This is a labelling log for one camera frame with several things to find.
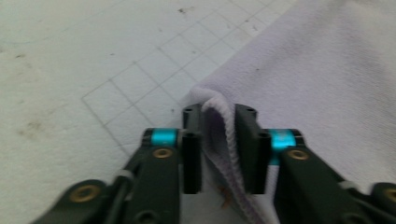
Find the stain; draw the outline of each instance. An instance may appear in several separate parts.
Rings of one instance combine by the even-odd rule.
[[[52,114],[55,113],[57,110],[63,109],[63,108],[64,108],[65,106],[67,106],[67,105],[68,105],[68,104],[63,104],[63,105],[57,106],[57,107],[55,107],[55,108],[53,108],[53,109],[47,111],[47,114],[48,114],[48,115],[52,115]]]
[[[26,57],[25,54],[18,54],[17,56],[15,56],[15,58],[24,58],[24,57]]]
[[[221,205],[221,209],[226,209],[233,202],[233,194],[225,187],[218,187],[220,194],[224,197],[224,202]]]
[[[186,15],[187,12],[189,11],[194,11],[195,7],[182,7],[181,9],[178,10],[183,15]]]
[[[60,33],[70,30],[70,28],[72,28],[72,27],[78,26],[78,25],[82,24],[83,22],[96,17],[97,15],[105,13],[106,11],[114,8],[117,4],[119,4],[122,1],[113,1],[112,4],[109,4],[107,7],[100,8],[100,10],[97,11],[96,13],[92,13],[91,15],[88,15],[88,17],[82,17],[80,20],[77,20],[76,22],[71,22],[69,26],[66,26],[64,28],[61,27],[60,32],[56,32],[51,35],[42,35],[39,38],[31,39],[28,41],[15,41],[14,39],[10,38],[10,39],[5,39],[5,40],[2,39],[2,42],[8,42],[9,44],[18,45],[18,44],[34,44],[34,43],[39,43],[39,42],[42,42],[42,41],[45,41],[48,39],[52,39],[53,37],[58,36]]]
[[[35,120],[27,123],[22,130],[17,131],[17,134],[30,140],[37,140],[37,137],[44,131],[41,122]]]

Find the metal bolt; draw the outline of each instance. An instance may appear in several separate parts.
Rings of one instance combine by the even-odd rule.
[[[74,203],[85,203],[96,198],[99,192],[100,189],[95,185],[86,185],[73,190],[69,199]]]
[[[153,211],[142,211],[140,213],[138,213],[135,217],[134,217],[134,222],[136,224],[158,224],[159,223],[159,218],[158,215],[156,213],[154,213]]]
[[[301,150],[288,151],[288,155],[294,158],[295,160],[299,160],[299,161],[306,161],[309,158],[308,154],[306,154],[306,152]]]
[[[385,195],[387,195],[387,197],[393,201],[394,203],[396,203],[396,189],[385,189]]]
[[[164,159],[164,158],[168,158],[171,157],[173,154],[172,150],[168,149],[168,148],[160,148],[155,150],[152,155],[155,158],[159,158],[159,159]]]

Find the table surface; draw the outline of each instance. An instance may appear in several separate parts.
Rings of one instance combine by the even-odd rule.
[[[0,223],[111,181],[146,128],[177,127],[190,88],[294,1],[0,1]],[[206,183],[182,223],[244,223],[223,201]]]

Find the towel fold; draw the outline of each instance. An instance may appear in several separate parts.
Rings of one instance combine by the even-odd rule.
[[[191,90],[216,139],[205,154],[251,223],[276,220],[243,191],[233,104],[257,109],[263,128],[299,129],[362,191],[396,182],[395,22],[393,0],[301,0]],[[270,172],[273,194],[276,168]]]

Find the brass screw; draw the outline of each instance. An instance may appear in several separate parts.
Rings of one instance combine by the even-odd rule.
[[[155,150],[152,153],[152,155],[155,158],[159,158],[159,159],[168,158],[168,157],[172,156],[172,154],[173,154],[172,150],[167,149],[167,148],[160,148],[160,149]]]
[[[299,161],[306,161],[309,158],[308,154],[306,154],[306,152],[303,152],[301,150],[288,151],[288,155],[294,158],[295,160],[299,160]]]
[[[385,189],[385,195],[387,195],[391,201],[396,203],[396,189]]]
[[[94,199],[99,192],[100,189],[95,185],[81,186],[70,194],[69,199],[74,203],[85,203]]]

